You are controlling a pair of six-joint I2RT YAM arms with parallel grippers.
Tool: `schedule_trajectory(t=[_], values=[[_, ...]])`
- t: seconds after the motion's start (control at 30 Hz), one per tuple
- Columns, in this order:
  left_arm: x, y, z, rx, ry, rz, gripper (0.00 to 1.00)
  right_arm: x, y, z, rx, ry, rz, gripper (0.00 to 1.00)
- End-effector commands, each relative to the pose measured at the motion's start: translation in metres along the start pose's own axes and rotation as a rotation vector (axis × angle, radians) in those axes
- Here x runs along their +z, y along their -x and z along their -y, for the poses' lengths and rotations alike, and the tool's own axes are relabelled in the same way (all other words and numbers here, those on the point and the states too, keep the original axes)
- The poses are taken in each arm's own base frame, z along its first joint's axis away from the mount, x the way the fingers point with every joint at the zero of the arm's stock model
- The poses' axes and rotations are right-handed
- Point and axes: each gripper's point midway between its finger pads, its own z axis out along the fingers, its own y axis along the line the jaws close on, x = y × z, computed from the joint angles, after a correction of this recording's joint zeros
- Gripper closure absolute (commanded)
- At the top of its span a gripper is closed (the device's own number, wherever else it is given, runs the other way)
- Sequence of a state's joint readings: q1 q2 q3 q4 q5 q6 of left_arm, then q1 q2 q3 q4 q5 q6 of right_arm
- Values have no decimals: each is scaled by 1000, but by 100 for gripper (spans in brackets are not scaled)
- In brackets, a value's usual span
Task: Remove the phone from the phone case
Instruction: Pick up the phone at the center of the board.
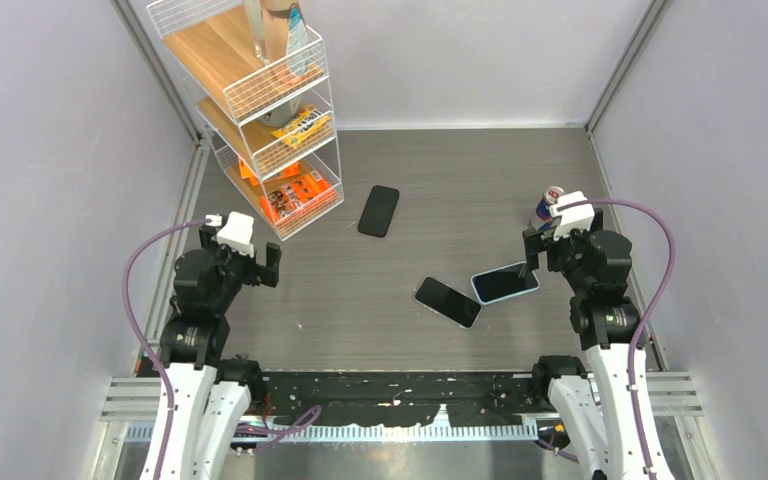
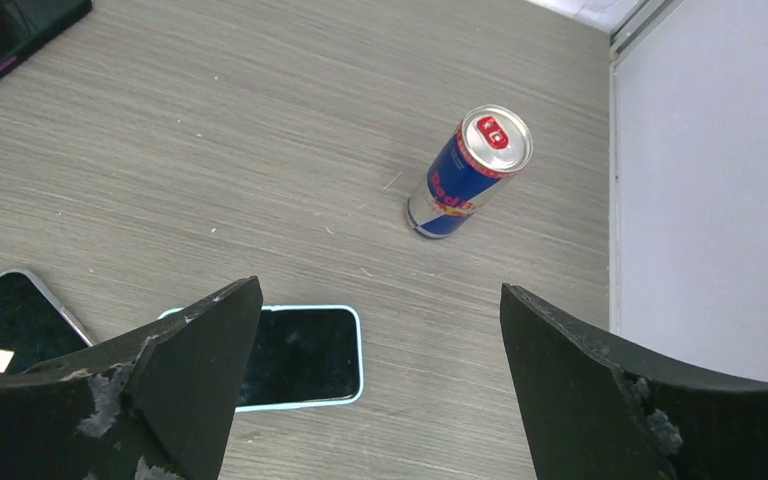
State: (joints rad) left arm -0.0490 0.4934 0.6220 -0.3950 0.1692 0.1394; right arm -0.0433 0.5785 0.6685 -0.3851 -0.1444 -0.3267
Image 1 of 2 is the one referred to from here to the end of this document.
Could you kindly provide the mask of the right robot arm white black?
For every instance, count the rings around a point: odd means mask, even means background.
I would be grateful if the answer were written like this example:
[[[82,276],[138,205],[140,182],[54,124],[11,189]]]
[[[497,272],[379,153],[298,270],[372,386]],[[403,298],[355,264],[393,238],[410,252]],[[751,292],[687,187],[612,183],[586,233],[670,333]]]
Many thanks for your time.
[[[560,273],[572,289],[570,321],[583,358],[546,355],[535,363],[531,397],[555,410],[585,479],[670,479],[648,393],[642,317],[627,296],[631,242],[611,231],[557,237],[523,233],[526,267]]]

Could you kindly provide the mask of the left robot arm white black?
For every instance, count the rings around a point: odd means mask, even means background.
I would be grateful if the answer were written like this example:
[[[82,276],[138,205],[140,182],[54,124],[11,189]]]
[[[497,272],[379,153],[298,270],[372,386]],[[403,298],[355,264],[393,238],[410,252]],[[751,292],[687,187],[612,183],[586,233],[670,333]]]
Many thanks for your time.
[[[174,263],[171,316],[150,356],[160,391],[143,479],[218,478],[241,417],[267,398],[258,363],[222,352],[229,307],[245,286],[276,287],[281,249],[267,243],[258,264],[247,215],[210,215],[198,227],[199,248]]]

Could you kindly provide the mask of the black phone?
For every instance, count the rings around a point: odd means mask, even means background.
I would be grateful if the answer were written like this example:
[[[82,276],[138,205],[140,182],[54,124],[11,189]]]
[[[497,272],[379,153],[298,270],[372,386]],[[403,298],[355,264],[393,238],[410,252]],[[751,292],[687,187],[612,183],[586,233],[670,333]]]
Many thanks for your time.
[[[472,328],[481,311],[481,305],[477,301],[433,277],[422,280],[413,298],[425,308],[463,329]]]

